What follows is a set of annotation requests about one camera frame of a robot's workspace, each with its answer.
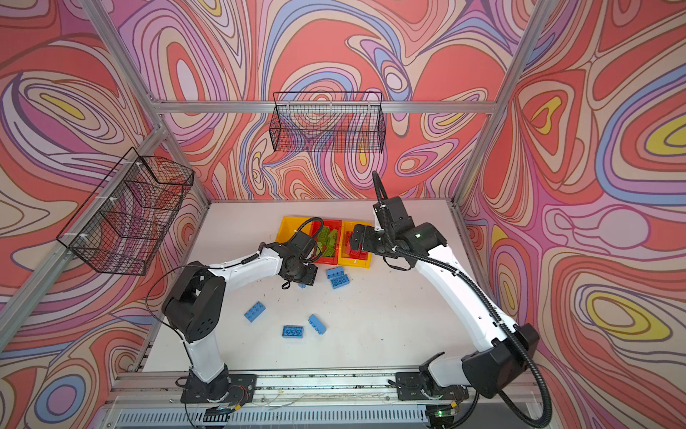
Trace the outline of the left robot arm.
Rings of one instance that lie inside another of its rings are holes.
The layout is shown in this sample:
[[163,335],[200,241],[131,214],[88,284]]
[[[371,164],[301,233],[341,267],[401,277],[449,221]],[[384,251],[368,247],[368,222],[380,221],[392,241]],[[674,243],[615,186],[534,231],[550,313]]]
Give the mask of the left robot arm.
[[182,395],[184,403],[216,403],[228,400],[230,391],[247,399],[250,394],[239,382],[230,380],[228,366],[219,352],[215,330],[223,310],[224,296],[264,278],[279,276],[285,281],[308,286],[317,274],[316,240],[297,232],[290,240],[261,243],[249,256],[204,265],[198,261],[184,266],[163,306],[168,325],[180,334],[189,357],[190,370]]

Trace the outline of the green lego square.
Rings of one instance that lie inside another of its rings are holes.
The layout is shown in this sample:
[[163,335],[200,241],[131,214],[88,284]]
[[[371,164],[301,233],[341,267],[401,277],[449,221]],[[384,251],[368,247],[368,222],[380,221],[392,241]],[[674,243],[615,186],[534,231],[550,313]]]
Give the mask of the green lego square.
[[339,232],[337,230],[333,230],[330,232],[328,235],[328,243],[332,243],[332,245],[336,245],[339,239]]

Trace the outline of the blue lego studs up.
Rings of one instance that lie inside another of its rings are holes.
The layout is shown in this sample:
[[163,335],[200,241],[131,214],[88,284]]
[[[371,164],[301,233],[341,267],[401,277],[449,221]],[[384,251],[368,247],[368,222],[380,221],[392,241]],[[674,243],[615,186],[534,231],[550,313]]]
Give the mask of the blue lego studs up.
[[339,276],[342,276],[344,274],[345,274],[345,271],[341,266],[335,266],[333,268],[326,270],[326,276],[329,280],[336,278],[336,277],[339,277]]

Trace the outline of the green lego tall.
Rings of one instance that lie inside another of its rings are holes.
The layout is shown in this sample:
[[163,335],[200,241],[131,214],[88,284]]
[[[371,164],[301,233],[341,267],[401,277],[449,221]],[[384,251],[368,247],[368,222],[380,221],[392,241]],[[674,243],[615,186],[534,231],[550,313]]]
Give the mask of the green lego tall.
[[317,235],[317,240],[321,242],[325,242],[328,240],[330,234],[330,228],[328,226],[324,226],[321,228],[320,232]]

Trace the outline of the red lego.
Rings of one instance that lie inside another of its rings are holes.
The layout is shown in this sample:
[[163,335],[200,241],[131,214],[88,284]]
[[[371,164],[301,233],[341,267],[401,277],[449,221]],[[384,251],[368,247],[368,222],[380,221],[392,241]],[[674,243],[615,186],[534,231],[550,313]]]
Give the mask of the red lego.
[[353,259],[353,260],[366,260],[367,259],[367,253],[362,251],[362,250],[354,250],[351,248],[350,244],[346,246],[346,250],[344,252],[344,256],[348,259]]

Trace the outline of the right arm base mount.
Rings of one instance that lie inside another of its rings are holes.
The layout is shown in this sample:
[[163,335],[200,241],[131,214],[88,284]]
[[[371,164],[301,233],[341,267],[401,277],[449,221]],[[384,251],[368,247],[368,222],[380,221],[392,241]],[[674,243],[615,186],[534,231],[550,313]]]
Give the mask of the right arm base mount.
[[388,384],[396,389],[401,401],[450,401],[460,403],[470,398],[468,389],[462,385],[441,387],[425,373],[397,372]]

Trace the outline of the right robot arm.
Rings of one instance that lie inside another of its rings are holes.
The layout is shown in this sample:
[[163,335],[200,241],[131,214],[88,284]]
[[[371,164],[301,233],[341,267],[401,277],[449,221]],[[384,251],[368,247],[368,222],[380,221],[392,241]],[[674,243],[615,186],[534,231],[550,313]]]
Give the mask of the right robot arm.
[[404,259],[426,278],[457,314],[473,343],[464,355],[439,354],[423,367],[441,387],[469,385],[485,398],[501,393],[529,368],[539,341],[532,325],[520,325],[464,271],[447,239],[431,223],[416,225],[399,197],[373,205],[374,226],[356,225],[353,250]]

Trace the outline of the blue lego underside up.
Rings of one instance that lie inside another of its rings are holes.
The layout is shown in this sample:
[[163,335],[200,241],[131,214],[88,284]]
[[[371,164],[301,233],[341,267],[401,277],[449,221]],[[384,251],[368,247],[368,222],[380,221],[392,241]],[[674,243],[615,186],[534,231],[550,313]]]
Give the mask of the blue lego underside up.
[[347,275],[338,275],[330,278],[330,284],[332,285],[332,289],[337,290],[350,284],[350,280]]

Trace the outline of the blue lego bottom underside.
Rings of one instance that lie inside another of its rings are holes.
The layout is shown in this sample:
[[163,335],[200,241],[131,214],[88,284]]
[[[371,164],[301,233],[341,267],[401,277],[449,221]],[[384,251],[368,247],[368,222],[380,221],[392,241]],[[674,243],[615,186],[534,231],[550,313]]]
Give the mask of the blue lego bottom underside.
[[304,337],[304,327],[302,325],[284,325],[282,327],[282,337],[302,339]]

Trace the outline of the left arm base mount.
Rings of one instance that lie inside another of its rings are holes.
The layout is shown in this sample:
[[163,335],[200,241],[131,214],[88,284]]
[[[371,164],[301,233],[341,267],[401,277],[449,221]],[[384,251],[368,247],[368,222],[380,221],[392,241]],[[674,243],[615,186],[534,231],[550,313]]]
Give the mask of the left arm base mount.
[[202,382],[192,371],[175,381],[182,389],[180,402],[191,428],[226,425],[239,410],[253,401],[257,375],[219,375]]

